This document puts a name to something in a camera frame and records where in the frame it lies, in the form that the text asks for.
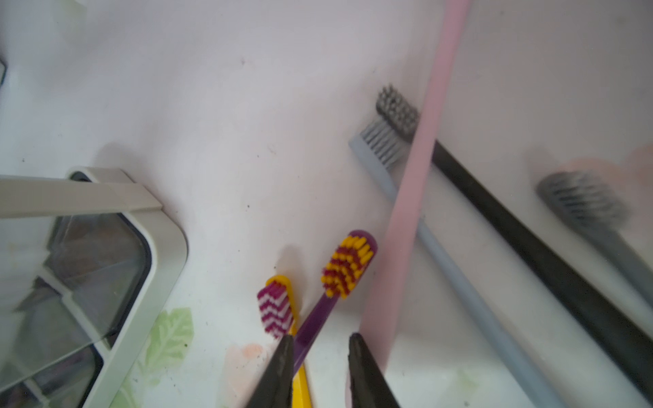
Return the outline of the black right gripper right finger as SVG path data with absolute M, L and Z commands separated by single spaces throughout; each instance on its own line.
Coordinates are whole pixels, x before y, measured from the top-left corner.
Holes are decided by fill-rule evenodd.
M 353 408 L 400 407 L 360 333 L 350 336 L 349 369 Z

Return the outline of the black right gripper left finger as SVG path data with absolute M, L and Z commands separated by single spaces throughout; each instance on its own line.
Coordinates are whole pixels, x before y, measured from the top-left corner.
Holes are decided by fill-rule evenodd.
M 278 343 L 246 408 L 290 408 L 294 379 L 294 337 L 286 334 Z

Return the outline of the pink toothbrush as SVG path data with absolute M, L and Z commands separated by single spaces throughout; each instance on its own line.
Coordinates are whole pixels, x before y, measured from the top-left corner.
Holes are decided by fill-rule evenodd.
M 417 132 L 379 254 L 359 328 L 379 369 L 387 368 L 410 270 L 425 184 L 470 1 L 448 1 Z

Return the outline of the purple toothbrush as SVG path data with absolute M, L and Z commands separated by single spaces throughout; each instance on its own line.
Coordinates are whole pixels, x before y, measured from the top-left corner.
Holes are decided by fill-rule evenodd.
M 304 364 L 337 302 L 355 290 L 378 250 L 375 238 L 362 229 L 351 231 L 336 247 L 321 272 L 323 294 L 294 336 L 294 374 Z

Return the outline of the white clear toothbrush holder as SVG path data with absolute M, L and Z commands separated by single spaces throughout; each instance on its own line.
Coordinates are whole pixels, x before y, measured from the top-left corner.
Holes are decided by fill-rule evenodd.
M 163 204 L 120 169 L 4 175 L 2 406 L 110 406 L 187 254 Z

